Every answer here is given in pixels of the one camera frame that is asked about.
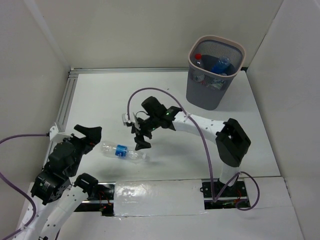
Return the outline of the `red label water bottle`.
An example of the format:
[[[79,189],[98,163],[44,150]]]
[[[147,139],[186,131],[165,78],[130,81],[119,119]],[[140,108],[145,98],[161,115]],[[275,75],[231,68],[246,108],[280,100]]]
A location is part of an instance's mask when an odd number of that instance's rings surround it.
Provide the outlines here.
[[[194,55],[194,60],[193,60],[193,64],[200,68],[200,69],[204,69],[205,66],[204,66],[204,63],[203,63],[203,60],[202,60],[202,55],[200,53],[196,53]]]

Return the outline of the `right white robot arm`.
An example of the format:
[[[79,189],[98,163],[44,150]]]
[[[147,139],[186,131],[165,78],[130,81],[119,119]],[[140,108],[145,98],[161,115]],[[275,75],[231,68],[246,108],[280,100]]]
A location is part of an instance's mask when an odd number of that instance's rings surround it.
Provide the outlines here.
[[[181,107],[166,108],[154,96],[145,99],[141,106],[148,118],[130,118],[128,113],[123,115],[124,125],[130,127],[131,133],[135,134],[137,151],[152,147],[145,137],[151,139],[152,132],[158,128],[199,136],[216,144],[219,158],[223,162],[218,178],[220,194],[230,196],[235,191],[236,174],[251,145],[251,140],[237,120],[213,120],[184,112]]]

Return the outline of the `blue label bottle white cap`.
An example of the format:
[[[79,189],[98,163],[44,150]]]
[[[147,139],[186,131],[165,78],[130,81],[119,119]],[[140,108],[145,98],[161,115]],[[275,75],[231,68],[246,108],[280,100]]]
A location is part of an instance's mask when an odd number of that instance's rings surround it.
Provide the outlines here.
[[[146,161],[149,156],[144,152],[139,152],[126,145],[117,144],[110,141],[103,141],[100,146],[101,153],[108,158],[116,158],[129,161]]]

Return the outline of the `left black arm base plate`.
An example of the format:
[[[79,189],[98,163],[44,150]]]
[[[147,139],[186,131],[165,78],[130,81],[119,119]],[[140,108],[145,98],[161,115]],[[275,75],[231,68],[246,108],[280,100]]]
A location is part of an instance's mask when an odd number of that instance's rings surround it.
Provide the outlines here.
[[[80,203],[76,213],[99,213],[104,217],[113,217],[115,182],[100,182],[95,194]]]

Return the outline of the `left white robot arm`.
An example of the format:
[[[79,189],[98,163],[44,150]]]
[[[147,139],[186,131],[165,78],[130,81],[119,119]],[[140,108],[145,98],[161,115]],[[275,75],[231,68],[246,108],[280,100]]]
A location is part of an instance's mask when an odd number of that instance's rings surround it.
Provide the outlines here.
[[[60,132],[57,125],[50,128],[49,138],[56,145],[35,178],[27,196],[31,203],[13,239],[53,240],[82,201],[97,197],[98,180],[88,173],[77,175],[77,171],[83,155],[101,141],[102,127],[77,124],[74,130],[83,137]]]

